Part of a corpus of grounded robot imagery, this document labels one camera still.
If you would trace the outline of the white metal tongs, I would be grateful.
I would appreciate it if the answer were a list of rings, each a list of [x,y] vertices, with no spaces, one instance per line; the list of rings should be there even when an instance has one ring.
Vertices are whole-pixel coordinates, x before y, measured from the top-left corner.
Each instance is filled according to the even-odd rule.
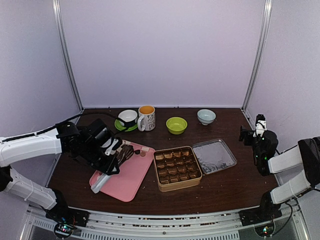
[[[120,173],[120,166],[134,155],[134,147],[132,145],[123,144],[114,154],[115,160],[111,164],[111,170],[103,173],[97,178],[97,181],[91,186],[91,190],[97,194],[107,181],[113,176]]]

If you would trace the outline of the bear print tin lid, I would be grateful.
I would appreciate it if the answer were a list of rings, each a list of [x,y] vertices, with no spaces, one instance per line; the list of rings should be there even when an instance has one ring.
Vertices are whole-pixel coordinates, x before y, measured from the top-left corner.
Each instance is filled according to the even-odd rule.
[[[205,175],[232,168],[237,164],[234,154],[220,138],[196,143],[191,148]]]

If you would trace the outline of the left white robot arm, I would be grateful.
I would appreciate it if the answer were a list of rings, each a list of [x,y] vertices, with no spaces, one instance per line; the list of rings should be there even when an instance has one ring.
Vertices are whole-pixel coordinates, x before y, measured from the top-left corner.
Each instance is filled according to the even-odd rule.
[[[116,152],[122,143],[99,118],[88,126],[76,126],[71,121],[65,121],[39,132],[2,137],[0,190],[36,203],[52,212],[61,222],[67,222],[72,218],[72,211],[63,194],[35,183],[20,174],[13,165],[26,160],[70,154],[73,158],[82,158],[94,170],[110,176],[120,171]]]

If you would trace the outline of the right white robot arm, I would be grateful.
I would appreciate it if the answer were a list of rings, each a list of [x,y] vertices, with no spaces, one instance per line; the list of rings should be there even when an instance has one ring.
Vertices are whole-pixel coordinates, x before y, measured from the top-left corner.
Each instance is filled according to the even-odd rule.
[[[303,167],[295,177],[263,194],[259,207],[250,210],[259,220],[268,220],[281,204],[314,190],[320,184],[319,137],[299,140],[294,147],[275,155],[279,143],[277,135],[258,122],[255,130],[241,126],[239,141],[252,147],[254,165],[262,176],[278,174],[298,165]]]

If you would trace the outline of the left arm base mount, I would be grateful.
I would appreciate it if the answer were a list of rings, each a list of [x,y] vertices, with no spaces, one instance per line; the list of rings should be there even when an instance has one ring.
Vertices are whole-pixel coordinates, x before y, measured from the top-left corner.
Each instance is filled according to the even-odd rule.
[[[65,209],[44,209],[44,211],[48,219],[70,227],[86,227],[90,216],[88,211],[69,207]]]

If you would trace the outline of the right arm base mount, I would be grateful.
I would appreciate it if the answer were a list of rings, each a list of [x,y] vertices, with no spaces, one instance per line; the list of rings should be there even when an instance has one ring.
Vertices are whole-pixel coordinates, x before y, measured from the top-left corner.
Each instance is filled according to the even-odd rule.
[[[241,210],[238,214],[243,227],[271,221],[282,216],[280,209],[261,206]]]

